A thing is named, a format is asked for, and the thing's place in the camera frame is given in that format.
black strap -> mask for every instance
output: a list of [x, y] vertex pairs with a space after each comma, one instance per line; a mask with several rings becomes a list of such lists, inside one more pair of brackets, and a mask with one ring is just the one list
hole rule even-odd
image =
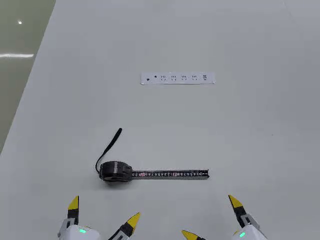
[[112, 148], [112, 146], [115, 144], [115, 142], [117, 141], [117, 139], [119, 138], [120, 134], [122, 132], [122, 128], [120, 127], [118, 129], [118, 131], [116, 131], [114, 137], [112, 138], [111, 142], [109, 143], [109, 145], [105, 148], [105, 150], [103, 151], [102, 155], [98, 158], [98, 160], [95, 163], [95, 170], [97, 171], [97, 173], [99, 173], [98, 170], [98, 163], [100, 161], [100, 159], [103, 158], [103, 156]]

power strip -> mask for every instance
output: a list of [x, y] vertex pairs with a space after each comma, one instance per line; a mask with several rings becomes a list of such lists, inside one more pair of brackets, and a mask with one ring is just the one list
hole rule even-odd
[[159, 84], [215, 84], [213, 72], [143, 72], [142, 85]]

gray floor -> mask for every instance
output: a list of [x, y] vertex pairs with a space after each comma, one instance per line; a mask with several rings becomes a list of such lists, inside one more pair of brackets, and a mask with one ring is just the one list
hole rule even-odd
[[0, 4], [0, 153], [28, 81], [55, 0]]

white table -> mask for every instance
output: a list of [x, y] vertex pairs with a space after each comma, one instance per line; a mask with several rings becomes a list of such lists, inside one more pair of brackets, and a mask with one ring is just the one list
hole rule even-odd
[[[0, 157], [1, 239], [56, 239], [80, 195], [80, 224], [106, 239], [141, 212], [132, 240], [228, 240], [227, 194], [269, 239], [316, 239], [319, 36], [297, 13], [294, 0], [57, 0]], [[217, 84], [139, 84], [156, 71]], [[94, 163], [119, 127], [105, 161], [211, 177], [108, 186]]]

